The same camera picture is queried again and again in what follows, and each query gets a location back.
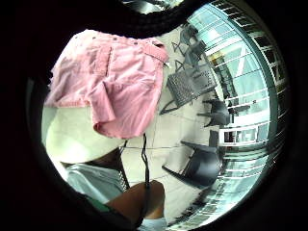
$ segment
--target floor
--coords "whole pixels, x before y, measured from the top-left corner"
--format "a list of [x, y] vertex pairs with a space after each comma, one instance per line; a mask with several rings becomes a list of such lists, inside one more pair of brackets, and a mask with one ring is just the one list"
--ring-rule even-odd
[[[169, 54], [170, 67], [164, 67], [165, 85], [167, 76], [175, 70], [174, 60], [183, 61], [182, 54], [179, 50], [174, 52], [171, 44], [172, 41], [177, 42], [179, 40], [179, 32], [180, 29], [178, 28], [157, 38], [165, 44]], [[155, 118], [145, 131], [150, 179], [155, 179], [164, 184], [167, 222], [172, 222], [176, 217], [179, 217], [189, 207], [190, 203], [198, 197], [200, 190], [176, 180], [162, 169], [162, 165], [177, 172], [183, 170], [193, 151], [181, 144], [181, 141], [208, 144], [209, 130], [217, 131], [218, 128], [204, 128], [204, 124], [209, 121], [208, 118], [196, 114], [207, 110], [207, 106], [202, 104], [202, 100], [211, 97], [213, 97], [211, 93], [204, 94], [194, 100], [192, 104], [186, 104], [176, 111], [159, 115], [159, 112], [171, 99], [168, 88], [164, 87]], [[130, 185], [144, 181], [145, 167], [141, 158], [142, 146], [142, 137], [131, 139], [122, 154], [122, 162]]]

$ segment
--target pink fabric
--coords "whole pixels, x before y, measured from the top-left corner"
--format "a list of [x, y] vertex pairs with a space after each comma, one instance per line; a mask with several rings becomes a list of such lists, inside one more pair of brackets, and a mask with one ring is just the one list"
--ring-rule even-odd
[[121, 139], [140, 136], [155, 115], [167, 59], [155, 38], [86, 30], [56, 61], [45, 106], [91, 106], [96, 132]]

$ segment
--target black chair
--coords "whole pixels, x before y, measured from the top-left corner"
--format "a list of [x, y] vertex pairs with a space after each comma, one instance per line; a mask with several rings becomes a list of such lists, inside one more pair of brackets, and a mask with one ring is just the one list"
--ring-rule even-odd
[[212, 105], [210, 113], [197, 114], [198, 116], [207, 116], [211, 118], [211, 121], [204, 127], [227, 125], [233, 120], [233, 114], [230, 114], [224, 102], [218, 99], [211, 99], [202, 101], [202, 103], [210, 103]]
[[189, 46], [185, 52], [184, 62], [175, 61], [175, 72], [179, 71], [183, 67], [185, 69], [185, 64], [189, 66], [198, 68], [198, 63], [201, 60], [201, 55], [204, 54], [206, 50], [206, 44], [203, 40], [199, 40], [193, 45]]
[[174, 172], [165, 166], [162, 168], [187, 185], [201, 190], [208, 189], [215, 183], [220, 172], [221, 163], [217, 154], [218, 149], [185, 141], [181, 141], [181, 143], [194, 150], [183, 173]]
[[188, 24], [184, 27], [184, 29], [180, 33], [180, 41], [178, 43], [172, 43], [173, 51], [175, 52], [177, 49], [180, 50], [181, 54], [184, 56], [184, 52], [180, 48], [180, 44], [184, 43], [188, 46], [191, 45], [191, 38], [194, 38], [198, 33], [198, 30], [195, 29], [192, 24]]
[[[214, 73], [208, 65], [187, 68], [169, 75], [167, 87], [172, 95], [172, 100], [163, 107], [160, 115], [179, 109], [199, 95], [214, 90], [216, 86]], [[176, 107], [168, 109], [167, 107], [173, 102]]]

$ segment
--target wire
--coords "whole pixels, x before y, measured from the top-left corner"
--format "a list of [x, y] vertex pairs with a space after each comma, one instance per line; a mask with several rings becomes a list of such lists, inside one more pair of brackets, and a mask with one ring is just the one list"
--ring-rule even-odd
[[141, 209], [141, 215], [136, 223], [136, 227], [139, 227], [142, 224], [143, 218], [146, 215], [146, 212], [148, 210], [148, 202], [149, 202], [149, 198], [150, 198], [150, 182], [149, 182], [149, 169], [148, 169], [148, 162], [147, 162], [147, 157], [146, 157], [146, 135], [143, 134], [143, 148], [142, 148], [142, 152], [141, 152], [141, 157], [142, 160], [145, 164], [145, 190], [144, 190], [144, 202], [143, 202], [143, 206]]

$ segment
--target chair backrest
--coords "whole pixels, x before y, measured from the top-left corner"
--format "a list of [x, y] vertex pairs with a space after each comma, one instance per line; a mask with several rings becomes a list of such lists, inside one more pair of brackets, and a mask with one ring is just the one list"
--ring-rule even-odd
[[190, 46], [185, 52], [184, 64], [190, 64], [196, 66], [200, 60], [201, 55], [204, 53], [206, 45], [203, 40], [197, 41]]
[[190, 39], [198, 33], [198, 30], [192, 26], [192, 24], [187, 25], [180, 33], [180, 41], [191, 45]]
[[212, 101], [211, 104], [212, 104], [211, 114], [218, 115], [216, 116], [216, 120], [218, 120], [220, 124], [229, 124], [231, 116], [225, 103], [220, 100], [215, 100]]
[[169, 75], [167, 86], [179, 108], [197, 96], [214, 90], [217, 83], [210, 67], [203, 65]]
[[184, 176], [195, 182], [199, 188], [205, 189], [214, 184], [220, 172], [220, 161], [217, 153], [195, 150]]

